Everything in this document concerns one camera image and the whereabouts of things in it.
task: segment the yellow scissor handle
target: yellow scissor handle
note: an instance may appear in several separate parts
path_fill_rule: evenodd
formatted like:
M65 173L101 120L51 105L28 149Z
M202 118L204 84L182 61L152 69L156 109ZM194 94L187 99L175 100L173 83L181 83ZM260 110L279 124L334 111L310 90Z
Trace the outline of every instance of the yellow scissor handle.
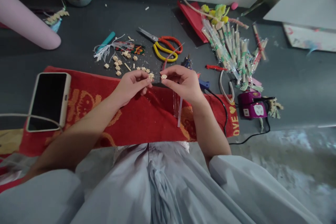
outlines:
M158 48L159 48L161 51L164 51L165 53L169 53L169 54L173 53L173 55L175 56L173 59L168 59L167 62L170 62L170 63L171 63L171 62L175 62L175 61L177 60L177 58L178 58L178 55L177 55L176 52L173 52L173 51L171 51L171 50L169 50L169 49L167 49L167 48L162 47L157 41L155 42L155 44L153 45L153 47L154 47L154 51L155 51L156 55L157 55L161 60L163 60L163 61L166 61L166 58L163 57L163 56L159 53Z

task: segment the colorful pattern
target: colorful pattern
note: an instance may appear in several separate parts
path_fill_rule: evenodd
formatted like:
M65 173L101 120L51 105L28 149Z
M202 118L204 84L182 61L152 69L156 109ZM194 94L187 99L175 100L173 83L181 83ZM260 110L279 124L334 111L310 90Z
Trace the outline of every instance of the colorful pattern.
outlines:
M65 130L105 99L120 81L117 78L51 66L44 71L67 72L71 75ZM205 95L205 97L212 107L218 124L223 128L226 117L222 104L213 96ZM219 97L229 113L226 126L228 137L239 135L235 104L227 103L223 96ZM196 141L192 114L190 104L183 101L181 127L177 128L177 119L173 116L172 90L153 87L145 96L136 95L127 106L116 113L97 141L95 148L160 141ZM59 131L35 133L24 131L19 152L26 156L39 156L59 134Z

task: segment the red scissor handle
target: red scissor handle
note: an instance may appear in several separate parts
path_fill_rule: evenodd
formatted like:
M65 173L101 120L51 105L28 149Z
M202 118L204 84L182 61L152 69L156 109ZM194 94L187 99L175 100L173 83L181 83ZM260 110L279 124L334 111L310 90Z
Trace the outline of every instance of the red scissor handle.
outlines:
M177 44L177 47L180 47L180 48L176 51L177 54L180 54L180 53L183 51L183 46L182 46L181 42L178 41L176 38L171 37L171 36L162 36L161 38L159 38L159 42L165 44L167 47L169 47L169 49L170 49L171 51L175 51L176 48L173 47L172 44L169 43L168 40L175 42L175 43Z

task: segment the pink cylinder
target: pink cylinder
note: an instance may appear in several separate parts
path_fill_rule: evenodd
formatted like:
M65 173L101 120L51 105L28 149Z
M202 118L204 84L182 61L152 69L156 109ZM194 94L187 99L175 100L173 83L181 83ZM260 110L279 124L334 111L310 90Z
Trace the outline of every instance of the pink cylinder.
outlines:
M0 0L0 22L43 49L60 46L61 38L19 0Z

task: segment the pink pom pom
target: pink pom pom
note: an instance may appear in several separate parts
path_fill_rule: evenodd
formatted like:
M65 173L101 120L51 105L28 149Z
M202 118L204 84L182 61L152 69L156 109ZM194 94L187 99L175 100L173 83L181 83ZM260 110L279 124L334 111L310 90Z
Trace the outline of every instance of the pink pom pom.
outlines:
M238 3L237 2L233 2L231 4L231 10L235 10L235 9L237 9L237 7L238 7Z

